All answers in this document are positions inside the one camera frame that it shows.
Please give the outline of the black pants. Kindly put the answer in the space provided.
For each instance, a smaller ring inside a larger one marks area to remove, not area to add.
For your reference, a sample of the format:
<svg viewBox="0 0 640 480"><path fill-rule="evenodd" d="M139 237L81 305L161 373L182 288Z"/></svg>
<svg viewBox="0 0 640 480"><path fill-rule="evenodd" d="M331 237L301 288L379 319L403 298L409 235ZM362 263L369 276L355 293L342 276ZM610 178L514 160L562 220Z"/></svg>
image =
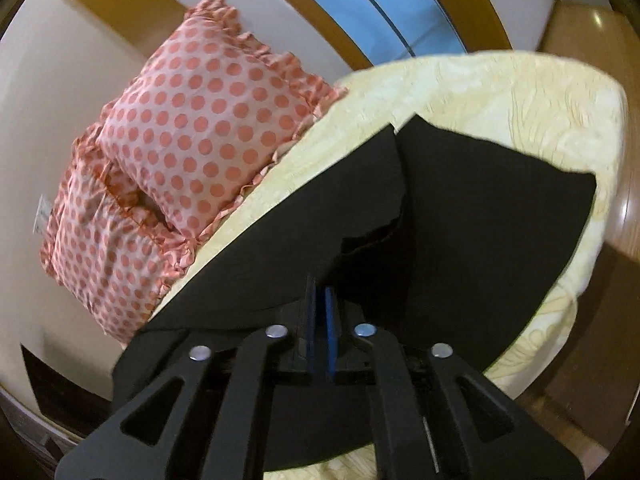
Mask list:
<svg viewBox="0 0 640 480"><path fill-rule="evenodd" d="M242 233L134 337L114 370L121 408L191 348L277 324L317 282L308 391L318 462L372 445L363 381L328 373L323 293L410 349L450 344L483 375L570 262L596 180L419 117L385 127Z"/></svg>

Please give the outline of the dark bedside furniture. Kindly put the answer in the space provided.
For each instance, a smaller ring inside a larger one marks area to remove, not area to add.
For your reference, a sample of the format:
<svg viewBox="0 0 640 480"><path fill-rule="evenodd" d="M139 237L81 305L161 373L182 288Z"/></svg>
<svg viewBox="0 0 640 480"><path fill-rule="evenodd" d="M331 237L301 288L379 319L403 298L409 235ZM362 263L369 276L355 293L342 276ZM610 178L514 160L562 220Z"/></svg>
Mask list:
<svg viewBox="0 0 640 480"><path fill-rule="evenodd" d="M90 434L111 415L111 402L78 386L29 351L21 352L32 392L44 416L78 434Z"/></svg>

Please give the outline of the left polka dot pillow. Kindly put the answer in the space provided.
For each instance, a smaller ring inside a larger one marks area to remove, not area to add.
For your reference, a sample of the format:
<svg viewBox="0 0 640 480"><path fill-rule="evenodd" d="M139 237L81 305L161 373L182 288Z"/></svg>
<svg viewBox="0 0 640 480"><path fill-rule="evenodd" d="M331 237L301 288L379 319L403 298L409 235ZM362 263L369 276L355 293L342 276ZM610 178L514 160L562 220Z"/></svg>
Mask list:
<svg viewBox="0 0 640 480"><path fill-rule="evenodd" d="M168 229L105 155L96 122L72 145L40 249L43 269L123 346L194 263L193 240Z"/></svg>

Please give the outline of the polka dot pillow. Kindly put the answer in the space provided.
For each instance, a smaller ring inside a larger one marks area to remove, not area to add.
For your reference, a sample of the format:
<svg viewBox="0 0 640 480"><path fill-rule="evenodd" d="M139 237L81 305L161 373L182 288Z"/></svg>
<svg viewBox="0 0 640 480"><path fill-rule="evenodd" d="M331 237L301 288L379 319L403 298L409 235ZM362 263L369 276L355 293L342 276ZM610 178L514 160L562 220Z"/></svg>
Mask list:
<svg viewBox="0 0 640 480"><path fill-rule="evenodd" d="M98 137L181 235L206 240L271 164L345 95L202 0L114 103Z"/></svg>
<svg viewBox="0 0 640 480"><path fill-rule="evenodd" d="M40 249L43 269L123 346L194 263L193 240L168 229L105 155L96 122L72 145Z"/></svg>

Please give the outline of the right polka dot pillow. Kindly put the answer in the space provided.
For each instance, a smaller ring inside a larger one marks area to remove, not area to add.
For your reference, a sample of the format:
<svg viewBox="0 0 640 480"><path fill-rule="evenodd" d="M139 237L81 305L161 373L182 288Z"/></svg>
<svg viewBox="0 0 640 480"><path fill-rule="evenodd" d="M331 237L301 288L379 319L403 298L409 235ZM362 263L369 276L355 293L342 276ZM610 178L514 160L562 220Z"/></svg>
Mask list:
<svg viewBox="0 0 640 480"><path fill-rule="evenodd" d="M98 137L181 235L206 240L271 164L345 95L202 0L114 103Z"/></svg>

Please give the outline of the yellow patterned bed cover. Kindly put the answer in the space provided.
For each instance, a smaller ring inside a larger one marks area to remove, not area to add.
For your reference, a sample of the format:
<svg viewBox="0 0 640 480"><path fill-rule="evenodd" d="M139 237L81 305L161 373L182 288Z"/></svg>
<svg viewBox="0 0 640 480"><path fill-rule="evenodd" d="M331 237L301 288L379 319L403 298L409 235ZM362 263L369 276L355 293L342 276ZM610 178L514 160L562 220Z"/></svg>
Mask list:
<svg viewBox="0 0 640 480"><path fill-rule="evenodd" d="M200 249L188 273L158 306L174 313L186 288L249 226L385 126L413 116L456 133L591 172L597 192L573 257L536 313L500 346L487 377L507 396L522 394L566 344L600 254L626 133L623 87L569 58L532 52L427 56L387 63L341 80L347 89L248 194Z"/></svg>

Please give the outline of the wooden framed window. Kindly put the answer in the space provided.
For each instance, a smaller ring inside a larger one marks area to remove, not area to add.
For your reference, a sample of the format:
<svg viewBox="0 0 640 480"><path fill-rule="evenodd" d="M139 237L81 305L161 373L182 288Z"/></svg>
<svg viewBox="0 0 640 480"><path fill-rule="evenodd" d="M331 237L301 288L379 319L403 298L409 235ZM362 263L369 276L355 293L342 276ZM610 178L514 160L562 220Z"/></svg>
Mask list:
<svg viewBox="0 0 640 480"><path fill-rule="evenodd" d="M424 55L509 50L490 0L284 0L353 70Z"/></svg>

